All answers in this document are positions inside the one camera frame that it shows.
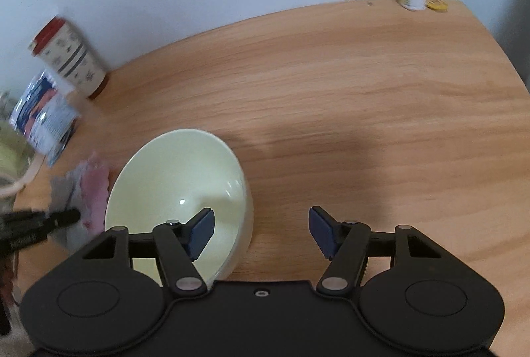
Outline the pale yellow bowl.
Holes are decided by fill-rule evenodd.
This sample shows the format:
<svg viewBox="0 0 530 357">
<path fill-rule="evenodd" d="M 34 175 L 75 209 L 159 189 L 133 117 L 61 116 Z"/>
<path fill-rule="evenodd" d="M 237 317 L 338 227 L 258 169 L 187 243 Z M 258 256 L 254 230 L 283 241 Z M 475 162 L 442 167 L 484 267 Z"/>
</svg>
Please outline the pale yellow bowl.
<svg viewBox="0 0 530 357">
<path fill-rule="evenodd" d="M 194 266 L 207 284 L 225 280 L 251 243 L 251 189 L 234 152 L 217 136 L 180 129 L 143 146 L 120 172 L 105 226 L 146 233 L 168 220 L 185 223 L 203 208 L 215 213 L 213 236 Z"/>
</svg>

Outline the grey and pink cloth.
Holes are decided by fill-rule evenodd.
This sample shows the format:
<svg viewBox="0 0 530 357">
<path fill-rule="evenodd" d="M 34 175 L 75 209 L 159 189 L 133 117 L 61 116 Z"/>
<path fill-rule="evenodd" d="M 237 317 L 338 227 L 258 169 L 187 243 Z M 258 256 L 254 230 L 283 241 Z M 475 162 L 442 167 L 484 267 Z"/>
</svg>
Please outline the grey and pink cloth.
<svg viewBox="0 0 530 357">
<path fill-rule="evenodd" d="M 109 198 L 110 167 L 93 153 L 64 176 L 50 181 L 50 211 L 77 209 L 80 219 L 54 231 L 52 240 L 73 254 L 104 232 Z"/>
</svg>

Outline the glass pitcher cream lid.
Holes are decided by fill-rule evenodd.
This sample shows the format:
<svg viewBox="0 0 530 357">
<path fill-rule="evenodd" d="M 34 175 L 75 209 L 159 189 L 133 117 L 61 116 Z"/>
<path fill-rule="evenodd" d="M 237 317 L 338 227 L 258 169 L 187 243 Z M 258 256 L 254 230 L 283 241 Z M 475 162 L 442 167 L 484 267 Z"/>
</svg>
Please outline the glass pitcher cream lid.
<svg viewBox="0 0 530 357">
<path fill-rule="evenodd" d="M 1 92 L 1 197 L 17 195 L 36 177 L 44 156 L 15 130 L 9 117 L 16 101 L 8 91 Z"/>
</svg>

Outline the blue printed plastic pouch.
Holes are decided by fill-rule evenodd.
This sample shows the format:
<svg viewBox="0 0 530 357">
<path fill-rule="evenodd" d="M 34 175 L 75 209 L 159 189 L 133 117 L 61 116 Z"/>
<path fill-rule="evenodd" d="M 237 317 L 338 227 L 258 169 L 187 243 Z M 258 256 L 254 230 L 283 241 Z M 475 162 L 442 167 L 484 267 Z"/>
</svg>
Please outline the blue printed plastic pouch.
<svg viewBox="0 0 530 357">
<path fill-rule="evenodd" d="M 73 136 L 79 118 L 52 74 L 43 71 L 31 80 L 11 112 L 9 123 L 52 167 Z"/>
</svg>

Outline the red lid patterned tumbler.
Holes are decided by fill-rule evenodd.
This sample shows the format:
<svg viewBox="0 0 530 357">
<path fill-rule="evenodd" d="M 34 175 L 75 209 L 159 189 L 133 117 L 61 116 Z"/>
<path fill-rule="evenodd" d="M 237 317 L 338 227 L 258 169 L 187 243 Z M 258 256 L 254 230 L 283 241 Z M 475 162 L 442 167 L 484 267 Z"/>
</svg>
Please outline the red lid patterned tumbler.
<svg viewBox="0 0 530 357">
<path fill-rule="evenodd" d="M 30 42 L 29 51 L 88 98 L 97 97 L 105 87 L 106 69 L 68 20 L 49 20 Z"/>
</svg>

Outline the small yellow round object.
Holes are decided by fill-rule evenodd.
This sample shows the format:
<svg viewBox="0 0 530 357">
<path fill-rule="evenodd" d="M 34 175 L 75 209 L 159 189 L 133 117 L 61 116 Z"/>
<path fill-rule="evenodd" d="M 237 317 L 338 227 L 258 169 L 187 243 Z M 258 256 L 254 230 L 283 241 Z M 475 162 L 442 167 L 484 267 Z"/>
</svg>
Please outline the small yellow round object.
<svg viewBox="0 0 530 357">
<path fill-rule="evenodd" d="M 448 11 L 448 4 L 443 0 L 426 0 L 426 7 L 436 12 Z"/>
</svg>

